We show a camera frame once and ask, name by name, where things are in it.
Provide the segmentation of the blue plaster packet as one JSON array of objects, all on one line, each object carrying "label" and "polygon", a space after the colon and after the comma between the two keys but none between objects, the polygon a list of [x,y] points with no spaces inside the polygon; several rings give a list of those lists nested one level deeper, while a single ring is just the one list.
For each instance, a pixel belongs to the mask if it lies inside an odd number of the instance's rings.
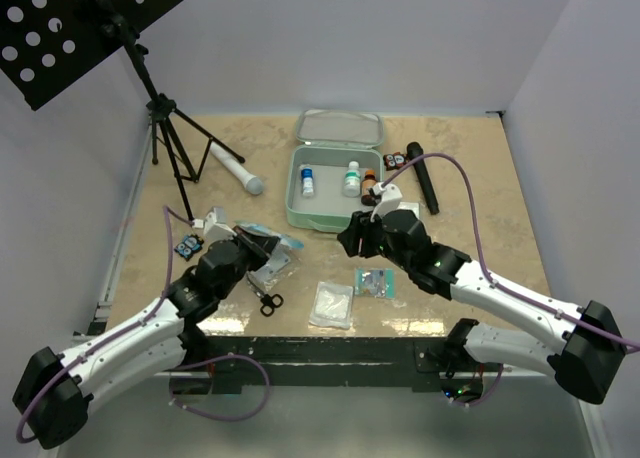
[{"label": "blue plaster packet", "polygon": [[289,236],[285,233],[281,233],[275,231],[272,228],[269,228],[265,225],[249,222],[245,220],[236,220],[235,224],[241,228],[243,231],[252,233],[254,235],[259,235],[263,237],[275,237],[279,240],[279,244],[290,249],[290,250],[301,250],[304,248],[304,244],[302,241]]}]

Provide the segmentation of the brown medicine bottle orange cap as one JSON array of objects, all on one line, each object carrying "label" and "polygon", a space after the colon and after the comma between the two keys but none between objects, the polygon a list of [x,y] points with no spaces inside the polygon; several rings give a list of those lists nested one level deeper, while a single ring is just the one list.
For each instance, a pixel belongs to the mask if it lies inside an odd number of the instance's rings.
[{"label": "brown medicine bottle orange cap", "polygon": [[373,169],[367,169],[361,180],[361,201],[365,202],[371,198],[370,190],[377,183],[376,174]]}]

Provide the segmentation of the teal cotton swab bag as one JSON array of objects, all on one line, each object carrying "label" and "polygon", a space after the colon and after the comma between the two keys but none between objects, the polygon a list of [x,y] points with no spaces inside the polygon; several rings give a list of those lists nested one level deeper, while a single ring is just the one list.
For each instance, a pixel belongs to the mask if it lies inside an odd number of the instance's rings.
[{"label": "teal cotton swab bag", "polygon": [[389,268],[357,268],[354,294],[381,299],[395,298],[394,271]]}]

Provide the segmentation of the clear bottle green label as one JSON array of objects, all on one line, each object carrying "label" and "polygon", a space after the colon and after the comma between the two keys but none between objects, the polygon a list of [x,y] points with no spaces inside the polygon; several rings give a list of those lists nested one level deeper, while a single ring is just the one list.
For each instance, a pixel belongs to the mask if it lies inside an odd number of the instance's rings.
[{"label": "clear bottle green label", "polygon": [[357,161],[350,161],[345,173],[343,195],[349,198],[358,197],[361,193],[360,165]]}]

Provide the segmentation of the white gauze pad packet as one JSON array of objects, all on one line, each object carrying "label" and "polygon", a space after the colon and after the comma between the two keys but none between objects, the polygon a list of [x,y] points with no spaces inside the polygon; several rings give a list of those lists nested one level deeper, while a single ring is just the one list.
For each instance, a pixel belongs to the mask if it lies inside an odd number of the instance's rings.
[{"label": "white gauze pad packet", "polygon": [[353,287],[321,281],[316,288],[309,323],[348,330],[352,324]]}]

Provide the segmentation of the blue label bandage roll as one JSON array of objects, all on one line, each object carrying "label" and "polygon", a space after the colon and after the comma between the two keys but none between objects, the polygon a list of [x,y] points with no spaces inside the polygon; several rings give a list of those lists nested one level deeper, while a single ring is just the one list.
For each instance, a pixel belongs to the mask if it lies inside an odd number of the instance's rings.
[{"label": "blue label bandage roll", "polygon": [[304,198],[311,198],[315,195],[313,170],[309,165],[300,166],[301,194]]}]

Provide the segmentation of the mint green medicine case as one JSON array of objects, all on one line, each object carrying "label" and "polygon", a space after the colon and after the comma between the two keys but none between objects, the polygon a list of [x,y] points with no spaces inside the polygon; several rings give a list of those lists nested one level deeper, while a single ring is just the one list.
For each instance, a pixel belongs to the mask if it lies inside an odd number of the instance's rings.
[{"label": "mint green medicine case", "polygon": [[[366,208],[361,193],[355,198],[343,195],[349,162],[357,161],[361,174],[373,169],[377,179],[384,176],[384,160],[378,151],[385,139],[383,119],[374,113],[309,109],[299,116],[294,135],[300,145],[289,166],[287,221],[296,228],[339,233],[353,212]],[[311,198],[301,194],[303,164],[313,170],[315,195]]]}]

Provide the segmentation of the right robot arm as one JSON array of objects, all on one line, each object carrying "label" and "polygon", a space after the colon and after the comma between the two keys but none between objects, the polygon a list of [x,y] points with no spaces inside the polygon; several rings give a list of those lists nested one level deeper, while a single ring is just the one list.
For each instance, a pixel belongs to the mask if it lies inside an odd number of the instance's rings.
[{"label": "right robot arm", "polygon": [[605,305],[590,301],[581,307],[510,281],[501,283],[469,255],[433,241],[408,210],[384,217],[356,212],[337,239],[350,257],[382,256],[420,290],[511,324],[511,329],[501,330],[470,323],[452,332],[445,347],[452,368],[466,371],[477,362],[514,365],[554,378],[582,401],[603,403],[627,354]]}]

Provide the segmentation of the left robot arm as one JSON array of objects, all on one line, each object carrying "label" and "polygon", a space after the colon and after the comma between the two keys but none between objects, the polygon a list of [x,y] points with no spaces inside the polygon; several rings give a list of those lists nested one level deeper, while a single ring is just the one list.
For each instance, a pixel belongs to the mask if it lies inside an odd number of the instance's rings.
[{"label": "left robot arm", "polygon": [[12,398],[21,414],[17,441],[56,448],[86,424],[91,411],[135,383],[180,366],[200,368],[207,346],[199,323],[248,272],[265,265],[278,244],[275,236],[234,228],[134,317],[61,353],[49,347],[34,353]]}]

